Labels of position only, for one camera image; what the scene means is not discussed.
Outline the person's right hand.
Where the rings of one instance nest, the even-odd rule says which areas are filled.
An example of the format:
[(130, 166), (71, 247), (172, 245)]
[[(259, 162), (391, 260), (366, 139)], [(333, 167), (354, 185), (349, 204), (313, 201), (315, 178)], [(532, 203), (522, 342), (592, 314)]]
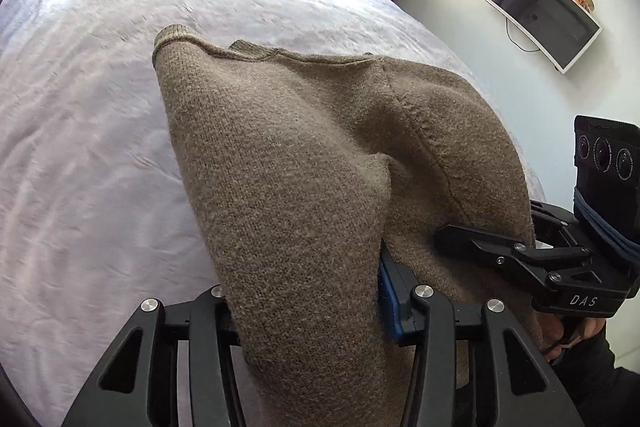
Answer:
[(536, 313), (542, 338), (540, 351), (548, 362), (556, 360), (565, 350), (573, 348), (577, 343), (596, 337), (606, 324), (602, 317), (586, 317), (576, 326), (570, 337), (563, 341), (565, 327), (562, 318), (562, 315)]

